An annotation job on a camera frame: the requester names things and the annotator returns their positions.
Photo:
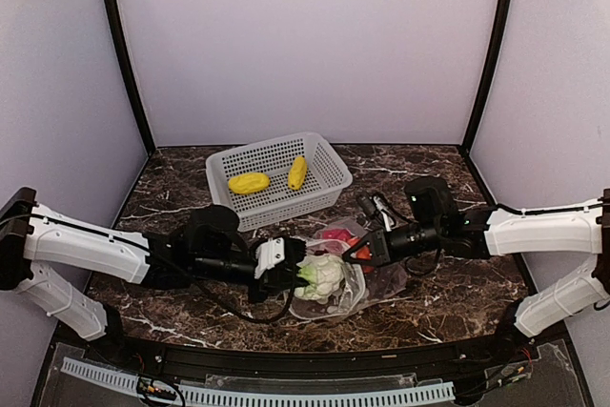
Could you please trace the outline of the white fake cauliflower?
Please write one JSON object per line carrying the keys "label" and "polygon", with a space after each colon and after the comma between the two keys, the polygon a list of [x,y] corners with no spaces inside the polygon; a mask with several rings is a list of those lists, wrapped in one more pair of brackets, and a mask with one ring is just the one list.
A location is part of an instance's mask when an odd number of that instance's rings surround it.
{"label": "white fake cauliflower", "polygon": [[307,282],[295,289],[300,300],[326,303],[344,280],[344,262],[334,254],[306,255],[297,266],[297,277]]}

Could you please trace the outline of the clear zip top bag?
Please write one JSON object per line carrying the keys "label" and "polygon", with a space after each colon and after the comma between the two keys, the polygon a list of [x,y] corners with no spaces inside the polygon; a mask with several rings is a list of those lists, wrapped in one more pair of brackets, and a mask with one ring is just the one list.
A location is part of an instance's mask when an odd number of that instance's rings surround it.
{"label": "clear zip top bag", "polygon": [[[354,237],[366,235],[366,228],[358,220],[350,217],[340,218],[305,239],[306,255],[334,254],[340,257],[349,248],[347,242],[321,238],[323,231],[332,228],[347,229]],[[326,303],[294,297],[290,313],[300,320],[339,321],[394,297],[404,289],[408,279],[405,269],[399,264],[370,268],[344,262],[343,272],[344,280],[340,289],[331,295]]]}

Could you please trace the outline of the red fake food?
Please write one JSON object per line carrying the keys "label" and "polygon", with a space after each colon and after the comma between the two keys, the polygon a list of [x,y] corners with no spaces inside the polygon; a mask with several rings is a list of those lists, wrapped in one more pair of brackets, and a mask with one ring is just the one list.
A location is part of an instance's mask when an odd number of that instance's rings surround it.
{"label": "red fake food", "polygon": [[321,238],[327,240],[349,242],[353,237],[354,235],[349,230],[344,228],[332,228],[321,233]]}

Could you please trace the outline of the orange fake pumpkin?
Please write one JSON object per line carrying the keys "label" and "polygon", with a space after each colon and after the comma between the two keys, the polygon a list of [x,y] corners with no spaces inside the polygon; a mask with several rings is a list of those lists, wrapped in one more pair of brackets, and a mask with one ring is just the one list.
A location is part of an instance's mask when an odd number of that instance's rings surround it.
{"label": "orange fake pumpkin", "polygon": [[[354,247],[360,242],[358,237],[352,237],[348,240],[348,244],[351,247]],[[370,249],[368,245],[362,245],[360,248],[356,250],[354,254],[352,254],[352,258],[360,259],[360,260],[370,260],[372,258]]]}

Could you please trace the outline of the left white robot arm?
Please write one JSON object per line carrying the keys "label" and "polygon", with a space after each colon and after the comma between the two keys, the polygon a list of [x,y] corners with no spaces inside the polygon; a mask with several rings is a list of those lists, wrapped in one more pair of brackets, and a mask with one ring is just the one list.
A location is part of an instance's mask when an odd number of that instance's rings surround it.
{"label": "left white robot arm", "polygon": [[119,313],[79,292],[52,268],[59,263],[169,291],[205,280],[246,287],[252,303],[306,282],[297,272],[304,241],[287,236],[247,245],[237,214],[220,205],[195,208],[168,235],[120,232],[59,214],[19,189],[1,208],[1,288],[24,294],[46,315],[70,327],[114,365],[134,357]]}

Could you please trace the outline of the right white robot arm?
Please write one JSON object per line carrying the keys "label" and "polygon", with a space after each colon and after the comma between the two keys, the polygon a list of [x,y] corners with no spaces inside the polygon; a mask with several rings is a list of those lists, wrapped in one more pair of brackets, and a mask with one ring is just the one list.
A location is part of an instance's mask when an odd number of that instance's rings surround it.
{"label": "right white robot arm", "polygon": [[565,207],[513,209],[503,204],[462,212],[440,177],[408,182],[413,221],[364,235],[342,256],[352,264],[383,267],[431,251],[463,259],[507,254],[582,253],[586,260],[543,291],[508,307],[486,354],[505,363],[523,338],[539,335],[583,309],[609,301],[609,195]]}

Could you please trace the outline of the white perforated plastic basket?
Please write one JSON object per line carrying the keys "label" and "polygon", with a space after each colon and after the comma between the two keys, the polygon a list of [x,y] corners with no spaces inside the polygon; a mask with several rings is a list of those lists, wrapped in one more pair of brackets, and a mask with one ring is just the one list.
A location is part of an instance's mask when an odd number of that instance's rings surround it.
{"label": "white perforated plastic basket", "polygon": [[[289,172],[302,156],[307,170],[300,189],[289,187]],[[264,173],[269,186],[240,195],[229,180],[245,173]],[[300,132],[214,153],[206,160],[213,203],[232,209],[239,230],[248,232],[335,205],[352,184],[347,165],[330,143],[315,132]]]}

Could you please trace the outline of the black front rail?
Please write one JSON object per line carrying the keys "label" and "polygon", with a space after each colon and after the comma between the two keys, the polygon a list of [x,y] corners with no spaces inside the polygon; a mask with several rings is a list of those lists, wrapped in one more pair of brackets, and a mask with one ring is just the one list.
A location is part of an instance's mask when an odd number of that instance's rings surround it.
{"label": "black front rail", "polygon": [[507,362],[539,356],[536,341],[518,345],[471,320],[441,316],[419,323],[390,317],[368,323],[356,315],[339,323],[287,320],[251,325],[230,316],[162,323],[128,316],[126,368],[175,378],[279,376],[285,378],[419,375],[478,376]]}

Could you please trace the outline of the right black frame post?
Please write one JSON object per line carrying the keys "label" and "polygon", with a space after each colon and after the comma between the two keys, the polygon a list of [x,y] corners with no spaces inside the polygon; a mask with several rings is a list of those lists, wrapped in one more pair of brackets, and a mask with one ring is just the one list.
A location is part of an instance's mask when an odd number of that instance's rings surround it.
{"label": "right black frame post", "polygon": [[478,135],[478,129],[482,121],[499,60],[510,6],[511,0],[497,1],[494,21],[490,32],[490,38],[478,83],[478,89],[467,123],[466,131],[460,145],[463,155],[469,155],[471,153]]}

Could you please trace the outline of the black frame post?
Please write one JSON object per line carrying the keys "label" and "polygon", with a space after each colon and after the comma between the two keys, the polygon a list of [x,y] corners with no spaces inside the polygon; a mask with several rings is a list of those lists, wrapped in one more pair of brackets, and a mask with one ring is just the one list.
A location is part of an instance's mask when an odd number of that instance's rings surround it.
{"label": "black frame post", "polygon": [[478,83],[478,89],[467,123],[466,131],[460,145],[463,155],[469,155],[471,153],[478,135],[478,129],[482,121],[499,60],[510,6],[511,0],[497,1],[494,21],[490,32],[490,38]]}
{"label": "black frame post", "polygon": [[145,114],[144,105],[137,86],[132,60],[126,41],[121,20],[118,0],[103,0],[106,17],[111,33],[114,53],[122,77],[123,85],[128,96],[132,116],[136,124],[140,139],[147,156],[156,151],[153,133]]}

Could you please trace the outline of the left black frame post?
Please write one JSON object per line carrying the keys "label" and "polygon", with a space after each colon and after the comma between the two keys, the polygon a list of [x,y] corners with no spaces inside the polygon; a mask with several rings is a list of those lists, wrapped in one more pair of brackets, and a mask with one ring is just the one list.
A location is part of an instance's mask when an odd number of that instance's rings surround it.
{"label": "left black frame post", "polygon": [[114,53],[122,77],[123,85],[128,96],[132,116],[136,124],[140,139],[147,156],[156,151],[153,133],[145,114],[144,105],[137,86],[132,60],[126,41],[121,20],[118,0],[103,0],[106,17],[111,33]]}

